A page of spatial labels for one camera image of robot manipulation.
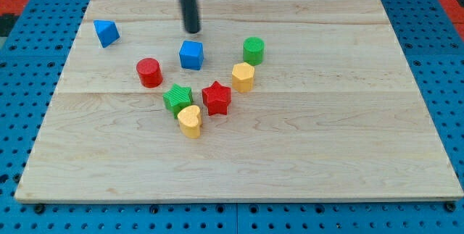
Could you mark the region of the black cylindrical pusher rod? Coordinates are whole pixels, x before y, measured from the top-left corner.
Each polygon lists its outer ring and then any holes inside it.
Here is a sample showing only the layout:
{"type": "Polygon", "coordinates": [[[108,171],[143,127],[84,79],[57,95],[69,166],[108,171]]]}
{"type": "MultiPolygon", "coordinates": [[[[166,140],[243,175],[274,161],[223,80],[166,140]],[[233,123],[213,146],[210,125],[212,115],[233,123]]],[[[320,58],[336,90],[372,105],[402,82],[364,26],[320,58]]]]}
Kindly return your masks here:
{"type": "Polygon", "coordinates": [[[190,34],[201,30],[197,0],[179,0],[185,31],[190,34]]]}

